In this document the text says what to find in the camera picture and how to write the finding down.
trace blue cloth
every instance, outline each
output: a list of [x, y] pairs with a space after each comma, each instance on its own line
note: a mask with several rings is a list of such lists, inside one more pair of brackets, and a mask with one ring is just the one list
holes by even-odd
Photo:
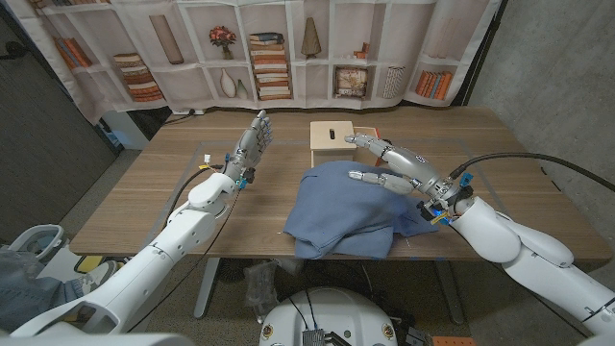
[[23, 268], [0, 266], [0, 329], [13, 332], [41, 313], [84, 296], [79, 280], [31, 279]]
[[345, 254], [384, 259], [393, 233], [410, 236], [438, 230], [416, 209], [420, 199], [351, 179], [350, 170], [394, 174], [354, 161], [331, 161], [308, 170], [283, 229], [297, 239], [296, 257]]

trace humanoid robot hand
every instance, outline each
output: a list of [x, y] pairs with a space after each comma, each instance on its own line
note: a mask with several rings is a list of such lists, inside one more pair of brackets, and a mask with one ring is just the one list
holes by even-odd
[[250, 172], [248, 175], [254, 174], [254, 167], [260, 162], [262, 153], [272, 140], [273, 132], [269, 117], [265, 111], [260, 111], [250, 127], [241, 135], [223, 173], [233, 180], [237, 180], [245, 172]]
[[406, 148], [396, 147], [374, 136], [356, 134], [353, 136], [346, 136], [344, 139], [349, 143], [354, 143], [359, 147], [369, 149], [374, 155], [387, 161], [389, 168], [393, 172], [408, 177], [409, 182], [407, 182], [406, 185], [398, 178], [395, 179], [394, 185], [389, 188], [385, 182], [387, 180], [390, 182], [394, 178], [381, 177], [379, 180], [370, 182], [368, 179], [365, 179], [367, 176], [359, 176], [356, 172], [349, 174], [351, 178], [367, 181], [372, 184], [380, 184], [400, 194], [408, 193], [408, 190], [412, 191], [414, 188], [417, 188], [423, 193], [427, 193], [431, 197], [435, 197], [440, 192], [440, 186], [438, 184], [442, 180], [440, 175], [435, 168], [420, 155]]

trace picture frame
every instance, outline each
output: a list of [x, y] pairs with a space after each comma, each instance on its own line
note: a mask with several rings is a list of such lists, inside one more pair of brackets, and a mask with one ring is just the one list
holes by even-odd
[[336, 66], [333, 76], [333, 96], [365, 100], [368, 83], [369, 70], [366, 67]]

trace folded blue fabric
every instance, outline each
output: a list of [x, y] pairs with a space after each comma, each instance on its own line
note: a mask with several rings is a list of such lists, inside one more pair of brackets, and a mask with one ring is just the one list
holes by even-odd
[[345, 254], [384, 259], [393, 233], [410, 236], [438, 230], [416, 209], [420, 199], [351, 179], [350, 170], [394, 174], [354, 161], [331, 161], [308, 170], [283, 229], [297, 239], [296, 257]]

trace denim jeans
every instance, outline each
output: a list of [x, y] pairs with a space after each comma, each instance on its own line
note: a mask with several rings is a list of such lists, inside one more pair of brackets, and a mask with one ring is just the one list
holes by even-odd
[[31, 279], [18, 265], [2, 265], [0, 329], [11, 333], [41, 313], [83, 296], [79, 280]]

